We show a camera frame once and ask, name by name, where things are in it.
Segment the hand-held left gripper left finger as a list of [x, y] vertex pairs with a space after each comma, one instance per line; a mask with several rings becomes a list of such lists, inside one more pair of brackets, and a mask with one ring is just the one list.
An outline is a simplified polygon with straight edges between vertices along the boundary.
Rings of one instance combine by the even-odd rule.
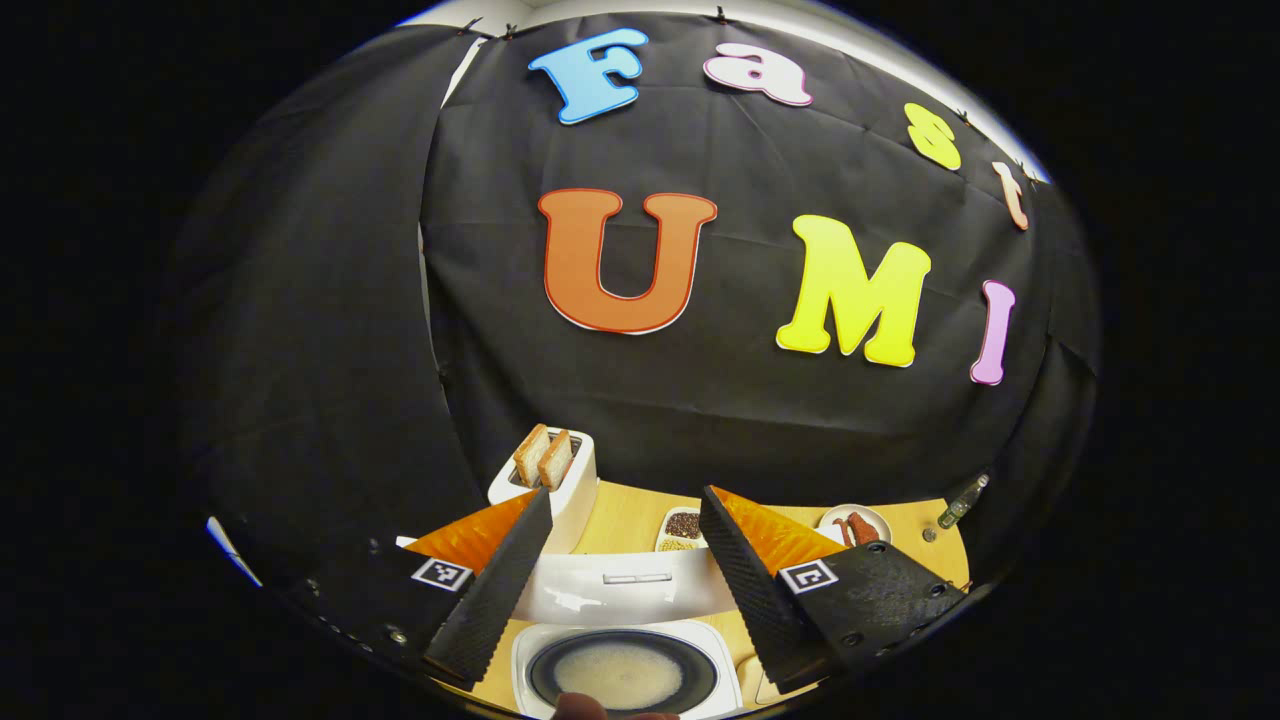
[[552, 529], [549, 492], [525, 498], [481, 571], [394, 544], [342, 550], [289, 588], [285, 601], [381, 666], [471, 691], [485, 676]]

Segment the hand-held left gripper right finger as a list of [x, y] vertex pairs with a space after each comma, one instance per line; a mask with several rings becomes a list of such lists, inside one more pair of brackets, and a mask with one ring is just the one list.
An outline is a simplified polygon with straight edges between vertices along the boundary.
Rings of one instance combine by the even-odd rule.
[[842, 547], [786, 516], [708, 486], [707, 538], [768, 679], [783, 693], [868, 674], [969, 606], [883, 541]]

